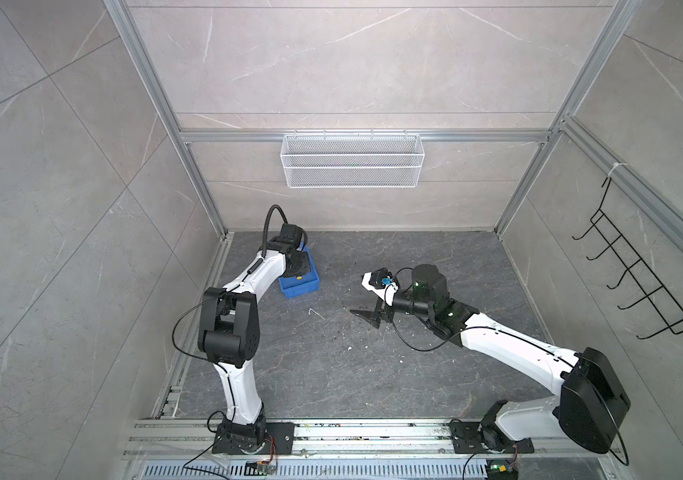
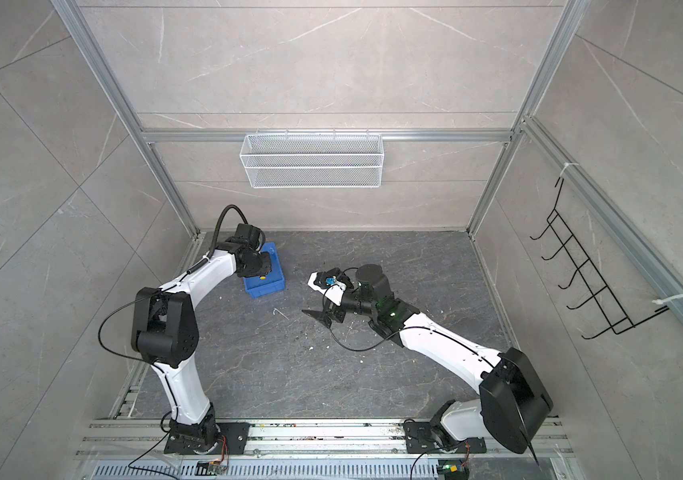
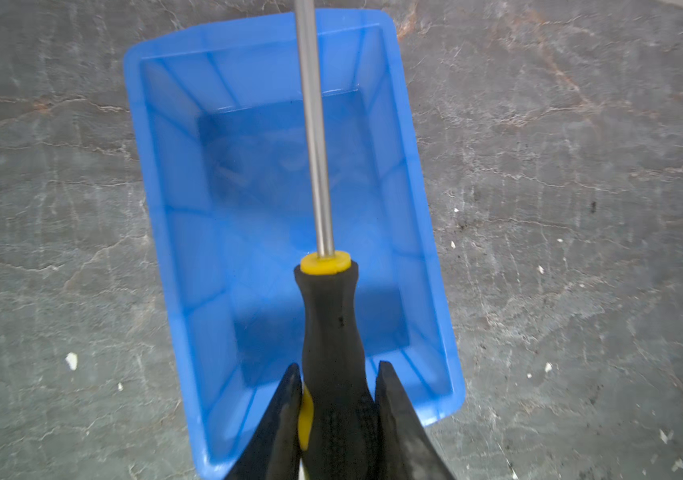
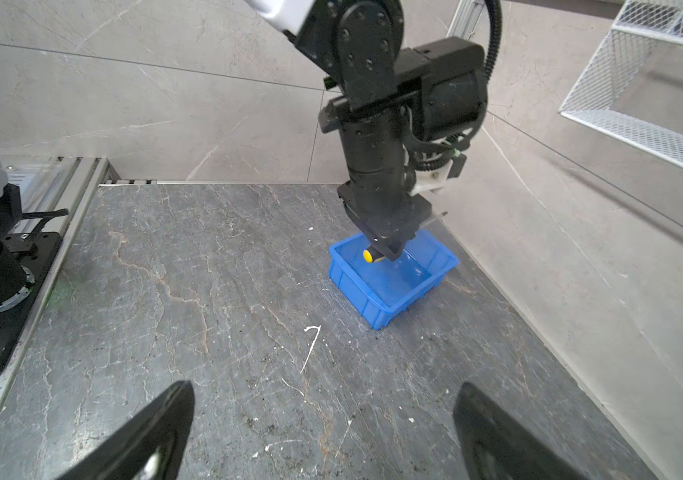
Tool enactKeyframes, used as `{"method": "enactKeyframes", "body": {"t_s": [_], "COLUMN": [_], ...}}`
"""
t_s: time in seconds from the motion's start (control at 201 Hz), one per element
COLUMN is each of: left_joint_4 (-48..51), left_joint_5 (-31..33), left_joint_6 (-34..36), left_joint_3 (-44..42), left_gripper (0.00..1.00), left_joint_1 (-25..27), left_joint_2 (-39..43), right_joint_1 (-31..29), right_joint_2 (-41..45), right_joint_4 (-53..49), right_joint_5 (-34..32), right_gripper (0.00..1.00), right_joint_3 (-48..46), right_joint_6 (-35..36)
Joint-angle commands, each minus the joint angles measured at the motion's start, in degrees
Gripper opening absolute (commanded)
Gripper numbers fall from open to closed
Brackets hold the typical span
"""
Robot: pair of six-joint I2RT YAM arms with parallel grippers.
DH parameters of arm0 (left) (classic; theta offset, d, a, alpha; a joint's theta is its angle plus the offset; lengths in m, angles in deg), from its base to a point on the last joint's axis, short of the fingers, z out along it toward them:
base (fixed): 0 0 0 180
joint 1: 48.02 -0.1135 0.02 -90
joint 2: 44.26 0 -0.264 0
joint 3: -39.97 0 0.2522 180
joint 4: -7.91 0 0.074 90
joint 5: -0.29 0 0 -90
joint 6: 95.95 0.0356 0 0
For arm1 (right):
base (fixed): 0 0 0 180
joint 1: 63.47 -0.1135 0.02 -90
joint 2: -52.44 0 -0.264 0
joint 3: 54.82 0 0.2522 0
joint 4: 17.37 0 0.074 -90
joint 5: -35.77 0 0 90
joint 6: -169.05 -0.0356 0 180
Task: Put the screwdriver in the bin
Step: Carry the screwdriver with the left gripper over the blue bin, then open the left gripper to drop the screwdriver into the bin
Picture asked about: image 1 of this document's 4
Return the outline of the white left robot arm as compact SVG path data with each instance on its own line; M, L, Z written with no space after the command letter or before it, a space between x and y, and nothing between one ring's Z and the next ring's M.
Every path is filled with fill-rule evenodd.
M203 294L197 347L216 367L223 388L226 412L218 431L247 452L259 450L266 440L252 365L260 341L258 302L275 280L310 271L306 246L305 231L285 223L241 274Z

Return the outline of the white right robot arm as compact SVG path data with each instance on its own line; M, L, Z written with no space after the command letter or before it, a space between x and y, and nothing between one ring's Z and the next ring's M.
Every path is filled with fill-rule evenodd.
M603 352L548 344L493 320L452 298L447 278L433 264L411 268L409 285L387 268L363 274L361 285L377 304L355 316L373 327L393 323L399 314L417 318L441 344L485 354L549 392L537 400L495 402L477 427L487 450L501 452L535 438L567 438L596 454L623 444L619 430L631 400Z

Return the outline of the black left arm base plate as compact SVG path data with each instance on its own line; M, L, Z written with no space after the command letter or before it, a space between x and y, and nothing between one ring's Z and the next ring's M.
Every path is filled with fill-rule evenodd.
M257 421L240 425L224 420L217 426L213 453L224 454L291 454L296 425L291 422Z

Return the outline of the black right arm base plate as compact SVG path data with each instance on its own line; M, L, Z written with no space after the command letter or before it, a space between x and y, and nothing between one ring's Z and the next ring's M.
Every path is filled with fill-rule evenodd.
M493 426L483 426L479 421L451 419L447 423L453 450L457 454L531 454L533 442L527 438L513 441Z

